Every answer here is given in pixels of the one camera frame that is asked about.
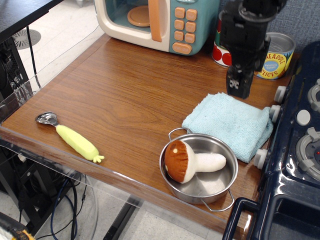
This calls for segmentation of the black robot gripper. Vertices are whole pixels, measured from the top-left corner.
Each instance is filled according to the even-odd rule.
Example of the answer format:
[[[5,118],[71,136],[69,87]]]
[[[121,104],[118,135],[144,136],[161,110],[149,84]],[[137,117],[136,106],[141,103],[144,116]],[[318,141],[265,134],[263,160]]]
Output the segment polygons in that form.
[[[234,70],[241,73],[241,98],[250,95],[254,72],[263,68],[270,46],[267,37],[269,22],[286,5],[285,0],[230,0],[221,12],[220,44],[231,54],[231,66],[226,74],[226,89],[235,96],[239,80]]]

